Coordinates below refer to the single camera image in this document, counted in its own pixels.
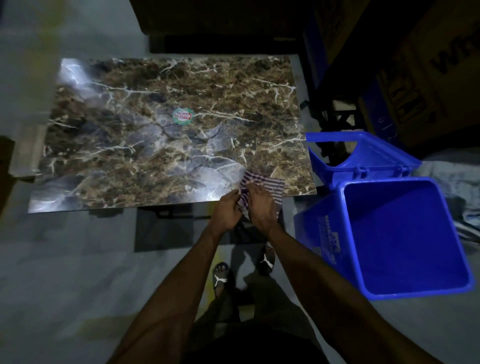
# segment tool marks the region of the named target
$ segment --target hand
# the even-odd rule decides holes
[[[278,226],[275,201],[264,186],[253,181],[247,182],[247,189],[250,220],[266,236],[272,227]]]
[[[240,194],[236,189],[222,196],[216,203],[208,224],[214,234],[221,236],[238,223],[242,216],[240,206],[237,205],[238,200]]]

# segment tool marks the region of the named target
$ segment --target forearm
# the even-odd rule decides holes
[[[268,240],[325,340],[348,363],[439,363],[386,322],[368,300],[320,257],[275,226]]]
[[[221,235],[205,228],[134,319],[110,363],[138,362],[139,355],[163,363],[180,359]]]

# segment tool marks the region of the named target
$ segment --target sandal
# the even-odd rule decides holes
[[[219,268],[223,268],[223,271],[217,272]],[[215,288],[226,288],[228,282],[228,273],[230,272],[230,268],[228,264],[225,262],[218,263],[212,271],[212,278],[213,278],[213,290],[215,292],[216,297],[216,289]]]
[[[262,276],[269,276],[272,273],[275,264],[275,250],[271,246],[265,245],[258,254],[257,271]]]

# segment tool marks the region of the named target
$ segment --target round sticker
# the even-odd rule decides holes
[[[175,123],[180,125],[186,125],[192,122],[193,111],[189,108],[178,108],[173,112],[172,116]]]

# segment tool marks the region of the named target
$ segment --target person's right arm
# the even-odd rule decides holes
[[[401,334],[346,279],[276,220],[269,192],[254,183],[249,190],[252,223],[273,246],[299,301],[326,342],[354,363],[440,363]]]

